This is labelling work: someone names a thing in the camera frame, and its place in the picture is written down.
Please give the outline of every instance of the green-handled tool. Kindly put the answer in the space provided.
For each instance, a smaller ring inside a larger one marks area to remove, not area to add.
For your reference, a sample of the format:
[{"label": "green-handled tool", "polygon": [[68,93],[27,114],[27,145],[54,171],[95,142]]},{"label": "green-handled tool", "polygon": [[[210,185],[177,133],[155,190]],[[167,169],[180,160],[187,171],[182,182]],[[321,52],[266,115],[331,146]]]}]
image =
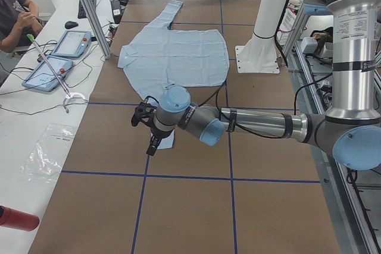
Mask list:
[{"label": "green-handled tool", "polygon": [[64,99],[64,103],[63,103],[63,106],[66,110],[66,113],[69,113],[69,109],[67,108],[66,106],[66,103],[68,100],[72,99],[72,98],[82,98],[82,99],[86,99],[85,96],[82,94],[82,93],[79,93],[79,92],[70,92],[69,91],[69,88],[64,84],[64,82],[62,81],[61,79],[61,76],[59,74],[57,74],[55,72],[55,70],[53,69],[52,65],[50,64],[49,60],[47,59],[47,57],[45,56],[45,54],[41,51],[40,47],[38,46],[38,44],[36,43],[35,41],[35,37],[32,35],[32,34],[27,34],[26,35],[28,37],[28,39],[31,41],[31,43],[35,46],[35,48],[37,49],[37,51],[40,53],[41,57],[43,58],[43,60],[46,62],[46,64],[48,65],[48,67],[50,68],[50,70],[52,71],[53,75],[55,76],[55,78],[58,80],[58,82],[60,83],[61,87],[64,89],[65,93],[66,93],[66,96],[65,96],[65,99]]}]

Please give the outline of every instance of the red bottle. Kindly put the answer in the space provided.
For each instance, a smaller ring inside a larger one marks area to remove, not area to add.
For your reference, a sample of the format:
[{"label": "red bottle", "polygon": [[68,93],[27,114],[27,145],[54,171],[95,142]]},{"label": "red bottle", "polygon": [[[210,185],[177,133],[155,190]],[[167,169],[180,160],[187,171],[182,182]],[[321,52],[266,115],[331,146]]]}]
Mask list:
[{"label": "red bottle", "polygon": [[40,219],[33,214],[27,214],[12,208],[0,206],[0,226],[32,231],[39,223]]}]

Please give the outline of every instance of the monitor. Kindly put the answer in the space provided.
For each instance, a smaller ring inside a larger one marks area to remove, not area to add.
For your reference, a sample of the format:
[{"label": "monitor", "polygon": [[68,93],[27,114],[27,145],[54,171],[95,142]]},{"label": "monitor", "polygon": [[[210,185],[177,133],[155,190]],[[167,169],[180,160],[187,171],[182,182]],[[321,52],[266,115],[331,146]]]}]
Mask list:
[{"label": "monitor", "polygon": [[51,55],[67,58],[79,58],[89,46],[91,33],[89,31],[66,30],[58,41]]},{"label": "monitor", "polygon": [[[64,78],[68,71],[71,70],[73,66],[73,60],[54,57],[51,55],[47,56],[47,59],[54,69],[54,71],[61,77]],[[42,61],[21,83],[22,86],[28,87],[30,89],[37,89],[44,92],[52,91],[59,82],[55,78],[53,72],[48,67],[45,61]]]}]

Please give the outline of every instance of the white table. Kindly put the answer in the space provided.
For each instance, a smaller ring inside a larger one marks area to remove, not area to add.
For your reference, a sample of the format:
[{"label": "white table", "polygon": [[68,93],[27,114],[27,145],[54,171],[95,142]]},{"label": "white table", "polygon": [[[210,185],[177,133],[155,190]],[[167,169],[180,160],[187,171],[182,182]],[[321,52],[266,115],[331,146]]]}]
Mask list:
[{"label": "white table", "polygon": [[[72,30],[91,31],[87,18],[77,19],[78,1],[64,0],[62,2],[36,38],[40,45],[49,40],[59,40],[65,31],[64,24],[68,20],[79,23],[79,26]],[[109,0],[97,0],[97,3],[96,12],[101,25],[113,21]],[[22,57],[17,67],[35,68],[38,65],[37,56],[38,53],[35,50],[28,52]],[[74,63],[76,64],[80,60],[81,58],[75,60]],[[101,71],[103,60],[102,52],[97,46],[86,59],[86,63],[93,67],[89,78],[70,91],[83,93],[86,99],[89,99]],[[85,78],[88,72],[89,67],[81,63],[68,73],[66,81],[69,85],[76,84]],[[22,78],[28,75],[28,73],[21,72],[17,74]],[[23,89],[21,80],[11,74],[0,88],[0,93],[20,89]],[[65,93],[60,87],[49,94],[24,90],[9,95],[0,95],[0,104],[3,108],[32,113],[62,104],[64,97]],[[15,114],[0,109],[0,205],[36,214],[42,219],[53,187],[44,184],[21,183],[17,180],[17,173],[48,124],[66,126],[78,126],[80,124],[86,105],[71,105],[68,108],[70,110],[68,114],[63,107],[58,107],[33,116]],[[27,253],[36,233],[37,229],[26,232],[0,227],[0,252],[7,254]]]}]

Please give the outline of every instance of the clear plastic bag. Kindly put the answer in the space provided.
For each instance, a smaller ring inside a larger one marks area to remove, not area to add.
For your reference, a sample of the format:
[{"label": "clear plastic bag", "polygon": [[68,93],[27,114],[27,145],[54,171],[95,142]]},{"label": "clear plastic bag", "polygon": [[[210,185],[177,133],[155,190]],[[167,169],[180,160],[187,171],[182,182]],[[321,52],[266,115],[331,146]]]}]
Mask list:
[{"label": "clear plastic bag", "polygon": [[20,167],[17,180],[55,186],[78,127],[49,124]]}]

